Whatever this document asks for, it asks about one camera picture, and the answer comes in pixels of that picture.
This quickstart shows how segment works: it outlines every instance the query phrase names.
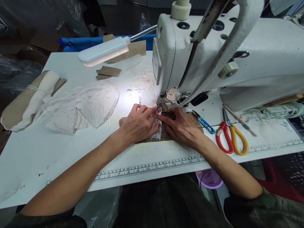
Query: scissors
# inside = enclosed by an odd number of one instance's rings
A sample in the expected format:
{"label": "scissors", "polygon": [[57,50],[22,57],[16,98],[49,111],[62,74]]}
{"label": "scissors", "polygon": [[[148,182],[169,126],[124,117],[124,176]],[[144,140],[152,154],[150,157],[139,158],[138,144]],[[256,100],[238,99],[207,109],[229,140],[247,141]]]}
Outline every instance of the scissors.
{"label": "scissors", "polygon": [[192,114],[194,115],[194,117],[198,120],[198,122],[203,125],[210,134],[215,134],[216,131],[213,129],[213,127],[211,127],[207,121],[205,121],[196,111],[192,110]]}
{"label": "scissors", "polygon": [[[216,136],[215,136],[215,139],[216,139],[216,142],[217,142],[219,148],[227,154],[233,154],[233,152],[235,152],[238,155],[246,155],[249,151],[248,142],[247,142],[246,138],[244,137],[244,135],[234,126],[233,123],[230,122],[227,112],[224,107],[223,107],[223,117],[224,117],[224,121],[222,122],[221,126],[217,130]],[[228,127],[230,128],[232,140],[230,139],[229,134],[228,134]],[[224,131],[224,135],[227,140],[229,150],[226,150],[221,143],[220,135],[221,135],[222,131]],[[240,152],[238,150],[236,134],[238,134],[238,136],[241,138],[241,140],[243,142],[244,149],[242,152]]]}

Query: purple basket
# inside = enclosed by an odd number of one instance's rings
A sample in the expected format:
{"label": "purple basket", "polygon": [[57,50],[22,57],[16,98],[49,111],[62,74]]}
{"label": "purple basket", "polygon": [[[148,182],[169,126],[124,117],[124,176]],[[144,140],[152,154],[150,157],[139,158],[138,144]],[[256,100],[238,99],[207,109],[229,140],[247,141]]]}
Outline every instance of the purple basket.
{"label": "purple basket", "polygon": [[223,180],[212,168],[196,171],[195,173],[199,182],[201,181],[201,184],[206,188],[217,189],[223,184]]}

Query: sleeve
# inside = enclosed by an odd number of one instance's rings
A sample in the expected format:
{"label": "sleeve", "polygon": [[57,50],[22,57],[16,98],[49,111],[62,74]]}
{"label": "sleeve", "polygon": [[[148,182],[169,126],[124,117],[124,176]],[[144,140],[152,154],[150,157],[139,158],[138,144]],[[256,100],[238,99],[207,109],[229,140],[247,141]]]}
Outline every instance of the sleeve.
{"label": "sleeve", "polygon": [[74,209],[51,216],[25,216],[16,214],[4,228],[18,227],[86,227],[86,222],[73,216]]}
{"label": "sleeve", "polygon": [[303,205],[263,190],[254,200],[237,196],[225,199],[224,212],[234,228],[304,227]]}

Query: white tabletop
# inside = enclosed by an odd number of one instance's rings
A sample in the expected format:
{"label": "white tabletop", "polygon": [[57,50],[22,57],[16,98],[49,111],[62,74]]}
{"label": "white tabletop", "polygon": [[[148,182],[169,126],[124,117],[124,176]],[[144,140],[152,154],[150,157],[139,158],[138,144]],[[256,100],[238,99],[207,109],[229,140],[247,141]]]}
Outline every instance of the white tabletop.
{"label": "white tabletop", "polygon": [[[142,60],[152,64],[152,52],[147,51],[147,55],[143,56]],[[52,53],[44,70],[52,70],[67,79],[58,91],[65,92],[95,81],[96,70],[102,65],[85,67],[78,60],[77,53]],[[115,67],[124,70],[130,67],[130,63],[120,62]],[[49,181],[60,175],[119,128],[119,119],[127,116],[132,105],[139,102],[138,97],[127,91],[130,85],[135,83],[136,76],[128,71],[119,77],[107,80],[118,85],[119,99],[110,119],[99,128],[89,127],[78,130],[74,136],[69,136],[45,128],[44,117],[40,117],[25,130],[12,133],[0,156],[0,208],[27,203]],[[221,105],[219,96],[213,95],[193,109],[209,124],[215,126],[216,130],[222,122]],[[252,120],[249,125],[259,137],[253,137],[240,124],[236,124],[250,147],[250,152],[246,156],[232,155],[237,162],[304,150],[302,140],[286,120]],[[215,141],[215,135],[209,134],[206,130],[204,132]],[[174,141],[135,144],[127,148],[100,172],[89,191],[209,167],[209,164],[197,152],[180,146]]]}

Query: forearm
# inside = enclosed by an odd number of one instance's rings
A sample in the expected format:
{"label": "forearm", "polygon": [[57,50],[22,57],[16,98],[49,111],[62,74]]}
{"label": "forearm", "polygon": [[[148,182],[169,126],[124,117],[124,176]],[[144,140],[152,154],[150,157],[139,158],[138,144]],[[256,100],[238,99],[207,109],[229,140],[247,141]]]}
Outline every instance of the forearm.
{"label": "forearm", "polygon": [[42,189],[20,213],[27,216],[46,216],[72,209],[87,192],[98,172],[128,146],[114,132]]}
{"label": "forearm", "polygon": [[207,159],[234,194],[246,199],[255,199],[262,194],[263,189],[253,176],[209,138],[205,140],[204,144],[201,144],[197,151]]}

